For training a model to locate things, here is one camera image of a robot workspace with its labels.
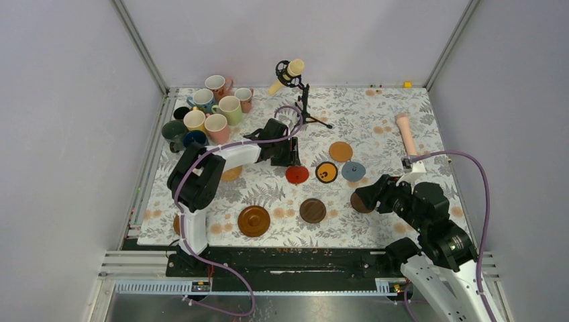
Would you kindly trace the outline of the red round coaster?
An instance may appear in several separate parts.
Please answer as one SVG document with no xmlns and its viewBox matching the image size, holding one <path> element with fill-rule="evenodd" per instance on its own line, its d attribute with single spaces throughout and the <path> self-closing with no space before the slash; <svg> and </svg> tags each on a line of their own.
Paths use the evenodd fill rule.
<svg viewBox="0 0 569 322">
<path fill-rule="evenodd" d="M 309 171 L 304 166 L 290 166 L 285 172 L 286 179 L 291 184 L 301 184 L 309 178 Z"/>
</svg>

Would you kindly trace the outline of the blue round coaster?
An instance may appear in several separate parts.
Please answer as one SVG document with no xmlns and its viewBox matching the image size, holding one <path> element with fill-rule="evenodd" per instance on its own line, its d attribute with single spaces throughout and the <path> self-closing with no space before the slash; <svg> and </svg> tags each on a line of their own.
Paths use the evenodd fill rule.
<svg viewBox="0 0 569 322">
<path fill-rule="evenodd" d="M 358 182 L 366 174 L 366 168 L 359 162 L 347 161 L 341 170 L 344 179 L 349 182 Z"/>
</svg>

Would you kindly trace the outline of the woven rattan coaster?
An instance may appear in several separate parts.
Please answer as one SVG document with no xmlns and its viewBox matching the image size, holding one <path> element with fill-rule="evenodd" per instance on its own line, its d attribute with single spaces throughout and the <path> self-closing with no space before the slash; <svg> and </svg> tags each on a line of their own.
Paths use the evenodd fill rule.
<svg viewBox="0 0 569 322">
<path fill-rule="evenodd" d="M 242 170 L 243 170 L 242 166 L 238 166 L 224 171 L 221 175 L 221 181 L 231 182 L 236 180 L 242 174 Z"/>
</svg>

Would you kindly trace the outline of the light wooden round coaster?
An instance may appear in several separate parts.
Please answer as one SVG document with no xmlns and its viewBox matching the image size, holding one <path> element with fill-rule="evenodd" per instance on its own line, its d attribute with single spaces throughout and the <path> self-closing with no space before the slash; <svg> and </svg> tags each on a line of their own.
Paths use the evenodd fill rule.
<svg viewBox="0 0 569 322">
<path fill-rule="evenodd" d="M 353 149 L 346 142 L 334 142 L 329 147 L 329 155 L 336 162 L 347 162 L 353 156 Z"/>
</svg>

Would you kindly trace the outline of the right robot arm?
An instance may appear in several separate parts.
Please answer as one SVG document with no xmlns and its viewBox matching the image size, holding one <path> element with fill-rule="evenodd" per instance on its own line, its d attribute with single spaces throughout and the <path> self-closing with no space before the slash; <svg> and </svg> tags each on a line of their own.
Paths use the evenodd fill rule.
<svg viewBox="0 0 569 322">
<path fill-rule="evenodd" d="M 415 186 L 382 175 L 374 184 L 357 188 L 350 199 L 359 213 L 395 213 L 419 235 L 389 244 L 385 268 L 404 276 L 446 321 L 504 321 L 489 292 L 474 243 L 450 219 L 449 200 L 440 185 Z"/>
</svg>

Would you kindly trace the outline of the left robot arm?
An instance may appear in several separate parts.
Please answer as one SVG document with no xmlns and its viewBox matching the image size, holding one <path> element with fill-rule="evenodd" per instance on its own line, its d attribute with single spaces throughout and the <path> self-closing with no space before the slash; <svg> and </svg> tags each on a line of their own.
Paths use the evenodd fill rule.
<svg viewBox="0 0 569 322">
<path fill-rule="evenodd" d="M 204 273 L 208 258 L 202 253 L 208 245 L 206 214 L 227 170 L 263 161 L 272 166 L 300 164 L 298 138 L 300 126 L 270 118 L 262 129 L 237 142 L 217 146 L 190 143 L 170 173 L 167 187 L 180 210 L 180 247 L 187 252 L 183 268 L 193 276 Z"/>
</svg>

